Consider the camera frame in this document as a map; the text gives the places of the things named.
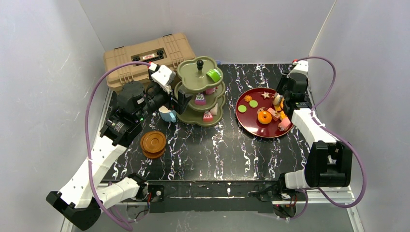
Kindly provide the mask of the purple frosted cake slice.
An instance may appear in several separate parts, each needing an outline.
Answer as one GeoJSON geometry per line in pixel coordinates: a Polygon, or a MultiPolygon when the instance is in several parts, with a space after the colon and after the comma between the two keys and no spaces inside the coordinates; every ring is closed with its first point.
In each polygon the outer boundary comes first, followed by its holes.
{"type": "Polygon", "coordinates": [[[199,106],[204,106],[204,105],[206,105],[206,99],[205,99],[204,94],[203,94],[203,93],[198,93],[198,94],[195,96],[194,103],[195,103],[196,105],[199,105],[199,106]]]}

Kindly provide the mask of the green three-tier serving stand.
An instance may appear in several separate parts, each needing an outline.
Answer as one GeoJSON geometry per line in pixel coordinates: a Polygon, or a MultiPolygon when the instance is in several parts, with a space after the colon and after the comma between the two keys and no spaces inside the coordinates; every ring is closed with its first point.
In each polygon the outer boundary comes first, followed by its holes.
{"type": "Polygon", "coordinates": [[[179,121],[187,124],[196,124],[201,127],[212,127],[218,124],[218,122],[222,119],[223,106],[226,102],[226,85],[223,80],[223,72],[218,67],[217,62],[213,58],[207,56],[186,60],[178,66],[177,74],[181,81],[176,84],[174,93],[176,93],[178,89],[181,89],[186,93],[193,95],[193,98],[189,102],[185,112],[181,115],[176,115],[179,121]],[[206,75],[208,70],[215,68],[221,73],[221,79],[217,83],[214,83],[206,75]],[[216,91],[211,95],[205,95],[205,90],[213,87],[216,88],[216,91]],[[194,103],[195,96],[198,93],[204,94],[206,105],[199,106],[194,103]],[[218,114],[213,116],[212,122],[204,123],[204,112],[212,109],[216,103],[219,104],[218,114]]]}

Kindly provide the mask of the red layered cake square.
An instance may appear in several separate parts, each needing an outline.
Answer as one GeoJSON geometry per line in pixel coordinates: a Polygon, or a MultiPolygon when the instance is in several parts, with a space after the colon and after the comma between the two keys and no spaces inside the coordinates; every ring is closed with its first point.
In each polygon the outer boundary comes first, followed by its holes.
{"type": "Polygon", "coordinates": [[[205,95],[211,95],[211,94],[213,94],[215,91],[216,91],[216,88],[215,88],[215,87],[206,89],[206,90],[205,90],[205,95]]]}

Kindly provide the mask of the pink sprinkled cake slice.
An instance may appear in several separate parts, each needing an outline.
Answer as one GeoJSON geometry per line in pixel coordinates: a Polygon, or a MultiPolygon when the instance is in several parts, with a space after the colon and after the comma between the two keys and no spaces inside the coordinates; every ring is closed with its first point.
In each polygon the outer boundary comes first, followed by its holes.
{"type": "Polygon", "coordinates": [[[203,115],[203,122],[210,123],[213,121],[213,115],[209,111],[205,111],[203,115]]]}

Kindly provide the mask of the white sugared cake piece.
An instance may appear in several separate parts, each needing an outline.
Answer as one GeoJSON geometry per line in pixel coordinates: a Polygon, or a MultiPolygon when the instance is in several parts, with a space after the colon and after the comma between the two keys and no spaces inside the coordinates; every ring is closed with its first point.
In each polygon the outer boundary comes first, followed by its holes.
{"type": "Polygon", "coordinates": [[[215,106],[209,110],[210,114],[216,116],[218,114],[219,104],[216,103],[215,106]]]}

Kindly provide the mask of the pink swirl roll cake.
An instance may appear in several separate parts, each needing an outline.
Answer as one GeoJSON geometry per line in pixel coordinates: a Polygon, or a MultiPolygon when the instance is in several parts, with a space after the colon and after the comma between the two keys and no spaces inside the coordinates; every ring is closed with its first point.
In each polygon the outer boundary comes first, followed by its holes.
{"type": "Polygon", "coordinates": [[[289,120],[288,117],[285,117],[282,119],[282,121],[278,124],[278,129],[280,131],[287,131],[289,127],[291,126],[291,121],[289,120]]]}

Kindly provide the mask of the green cube sweet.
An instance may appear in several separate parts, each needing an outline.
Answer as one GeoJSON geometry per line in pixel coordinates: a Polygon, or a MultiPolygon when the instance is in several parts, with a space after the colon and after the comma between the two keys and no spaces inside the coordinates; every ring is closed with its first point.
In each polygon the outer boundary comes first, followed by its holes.
{"type": "Polygon", "coordinates": [[[206,72],[206,75],[214,82],[217,83],[221,79],[221,73],[218,69],[210,69],[206,72]]]}

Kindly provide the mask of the orange glazed donut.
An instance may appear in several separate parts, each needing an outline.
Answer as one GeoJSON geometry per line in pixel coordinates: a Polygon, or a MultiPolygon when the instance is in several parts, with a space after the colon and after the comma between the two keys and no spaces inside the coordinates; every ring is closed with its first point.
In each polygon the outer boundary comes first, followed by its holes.
{"type": "Polygon", "coordinates": [[[263,125],[267,125],[267,124],[271,123],[271,121],[272,121],[272,114],[269,113],[268,111],[260,111],[258,113],[257,119],[258,119],[259,123],[261,123],[263,125]]]}

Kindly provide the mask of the red round lacquer tray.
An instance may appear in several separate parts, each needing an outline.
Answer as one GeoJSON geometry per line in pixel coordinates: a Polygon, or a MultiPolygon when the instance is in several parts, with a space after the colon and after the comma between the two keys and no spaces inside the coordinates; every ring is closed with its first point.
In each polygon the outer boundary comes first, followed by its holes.
{"type": "Polygon", "coordinates": [[[291,124],[287,131],[280,131],[278,129],[278,124],[281,122],[280,119],[278,121],[272,120],[271,123],[267,125],[259,123],[257,116],[260,111],[267,111],[268,108],[274,109],[274,106],[272,105],[272,97],[275,93],[276,91],[274,89],[257,87],[247,90],[240,95],[236,103],[235,114],[239,124],[247,132],[263,138],[277,138],[287,134],[293,128],[293,124],[291,124]],[[270,98],[263,99],[261,96],[263,92],[269,92],[270,98]],[[249,103],[244,101],[244,97],[246,95],[252,96],[253,100],[258,102],[258,106],[256,108],[251,108],[249,103]],[[247,107],[247,111],[245,113],[238,112],[237,108],[239,105],[245,105],[247,107]]]}

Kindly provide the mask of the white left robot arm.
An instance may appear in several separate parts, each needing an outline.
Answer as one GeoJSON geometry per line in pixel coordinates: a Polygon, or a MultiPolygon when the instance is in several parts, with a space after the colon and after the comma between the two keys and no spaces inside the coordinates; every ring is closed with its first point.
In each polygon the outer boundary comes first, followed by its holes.
{"type": "Polygon", "coordinates": [[[139,82],[125,84],[117,94],[117,106],[105,121],[99,140],[87,147],[83,164],[64,187],[50,192],[46,201],[85,231],[97,222],[102,211],[123,200],[147,198],[148,182],[136,173],[102,189],[98,185],[142,131],[142,123],[148,116],[163,106],[181,114],[192,98],[192,94],[183,90],[167,92],[154,82],[148,87],[139,82]]]}

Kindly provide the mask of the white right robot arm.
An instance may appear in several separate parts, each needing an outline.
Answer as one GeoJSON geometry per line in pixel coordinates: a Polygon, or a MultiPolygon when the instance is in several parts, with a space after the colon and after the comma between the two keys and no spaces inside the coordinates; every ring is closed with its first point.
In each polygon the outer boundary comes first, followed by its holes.
{"type": "Polygon", "coordinates": [[[308,143],[310,153],[303,169],[281,174],[287,189],[346,187],[351,180],[352,150],[325,131],[311,104],[305,100],[308,78],[302,73],[281,77],[276,92],[283,97],[286,119],[308,143]]]}

